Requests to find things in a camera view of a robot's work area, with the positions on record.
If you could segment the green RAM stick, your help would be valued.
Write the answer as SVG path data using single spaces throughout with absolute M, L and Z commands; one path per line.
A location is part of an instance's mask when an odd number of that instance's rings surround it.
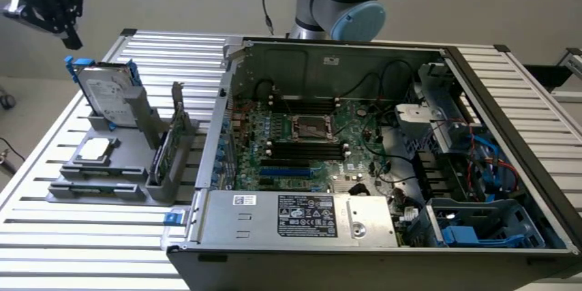
M 68 190 L 78 194 L 114 194 L 114 187 L 105 185 L 73 185 Z

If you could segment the green graphics card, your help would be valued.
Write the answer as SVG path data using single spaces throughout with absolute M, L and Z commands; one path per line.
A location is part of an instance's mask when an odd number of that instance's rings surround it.
M 181 136 L 185 133 L 185 112 L 182 100 L 182 84 L 173 82 L 172 84 L 172 101 L 173 101 L 173 115 L 169 121 L 168 130 L 162 134 L 162 143 L 154 153 L 150 165 L 150 183 L 161 186 L 165 177 L 169 174 L 174 156 L 178 149 Z

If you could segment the black chair caster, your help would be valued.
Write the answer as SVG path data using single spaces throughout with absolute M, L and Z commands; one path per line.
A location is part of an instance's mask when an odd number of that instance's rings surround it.
M 16 106 L 16 98 L 6 92 L 5 88 L 0 85 L 0 107 L 9 110 Z

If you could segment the open black PC case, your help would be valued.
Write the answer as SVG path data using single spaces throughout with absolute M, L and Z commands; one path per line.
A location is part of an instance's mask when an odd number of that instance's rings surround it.
M 223 64 L 192 291 L 582 287 L 582 127 L 505 46 L 239 37 Z

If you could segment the silver power supply unit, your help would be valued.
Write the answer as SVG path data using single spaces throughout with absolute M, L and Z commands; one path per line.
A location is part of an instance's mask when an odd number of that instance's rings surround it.
M 397 247 L 385 198 L 317 192 L 200 194 L 188 239 L 204 249 Z

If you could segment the aluminium frame beside table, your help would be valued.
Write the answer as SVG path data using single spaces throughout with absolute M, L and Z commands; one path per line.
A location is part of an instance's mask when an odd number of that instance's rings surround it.
M 572 76 L 582 82 L 582 48 L 566 48 L 556 64 L 526 64 L 524 68 L 556 101 L 582 104 L 582 91 L 558 90 Z

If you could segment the blue disk bay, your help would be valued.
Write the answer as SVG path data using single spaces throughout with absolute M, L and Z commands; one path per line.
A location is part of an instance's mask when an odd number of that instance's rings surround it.
M 516 200 L 431 199 L 423 213 L 437 247 L 540 249 L 544 239 Z

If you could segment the blue expansion slot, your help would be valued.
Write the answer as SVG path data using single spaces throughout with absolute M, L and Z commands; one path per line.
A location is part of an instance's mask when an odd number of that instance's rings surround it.
M 309 168 L 261 168 L 259 174 L 271 177 L 311 177 L 313 172 Z

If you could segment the silver CPU chip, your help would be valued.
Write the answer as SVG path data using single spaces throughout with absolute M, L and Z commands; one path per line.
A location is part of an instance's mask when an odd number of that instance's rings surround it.
M 114 138 L 89 138 L 80 146 L 74 156 L 76 161 L 98 161 L 112 152 L 116 147 Z

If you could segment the hard disk in blue carrier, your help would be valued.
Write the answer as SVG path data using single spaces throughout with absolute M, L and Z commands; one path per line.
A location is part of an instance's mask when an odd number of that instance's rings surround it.
M 132 60 L 108 63 L 66 56 L 64 62 L 94 115 L 102 117 L 108 125 L 136 127 L 130 106 L 124 99 L 128 88 L 141 86 L 137 65 Z

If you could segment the CPU socket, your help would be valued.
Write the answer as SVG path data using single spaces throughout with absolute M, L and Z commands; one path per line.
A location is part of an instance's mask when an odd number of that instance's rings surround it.
M 329 115 L 293 115 L 289 118 L 289 138 L 293 142 L 332 142 L 333 129 Z

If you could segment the black RAM slot bank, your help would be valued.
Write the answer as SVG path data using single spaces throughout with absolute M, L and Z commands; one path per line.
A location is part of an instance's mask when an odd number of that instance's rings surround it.
M 344 160 L 351 155 L 348 144 L 325 142 L 273 142 L 264 151 L 272 159 Z
M 279 114 L 331 114 L 336 108 L 336 101 L 273 98 L 267 101 L 267 107 Z

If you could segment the grey parts rack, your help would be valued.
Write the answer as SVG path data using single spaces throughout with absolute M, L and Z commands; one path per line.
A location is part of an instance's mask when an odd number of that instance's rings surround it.
M 48 202 L 144 206 L 170 206 L 174 203 L 198 122 L 189 118 L 184 107 L 185 133 L 169 174 L 161 186 L 156 186 L 150 183 L 150 165 L 172 117 L 162 120 L 157 110 L 149 107 L 144 87 L 128 88 L 124 99 L 130 106 L 136 127 L 112 128 L 102 117 L 89 116 L 92 127 L 60 168 L 58 178 L 46 188 Z M 116 147 L 98 161 L 76 161 L 78 148 L 89 138 L 114 138 Z M 73 185 L 105 185 L 116 190 L 114 194 L 78 194 L 68 190 Z

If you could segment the grey metal drive cage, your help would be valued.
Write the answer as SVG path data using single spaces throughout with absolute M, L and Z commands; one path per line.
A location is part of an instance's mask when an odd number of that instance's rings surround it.
M 456 79 L 444 63 L 427 63 L 417 70 L 404 103 L 395 106 L 403 143 L 409 155 L 416 151 L 463 153 L 469 150 L 469 129 L 481 125 L 460 109 L 452 92 Z

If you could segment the green motherboard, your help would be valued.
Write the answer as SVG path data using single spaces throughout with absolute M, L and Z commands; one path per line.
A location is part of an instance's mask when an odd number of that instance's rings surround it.
M 415 178 L 393 174 L 411 160 L 383 149 L 388 122 L 387 109 L 355 100 L 245 101 L 232 114 L 235 163 L 223 189 L 275 193 L 279 236 L 336 238 L 345 226 L 337 195 L 388 197 Z

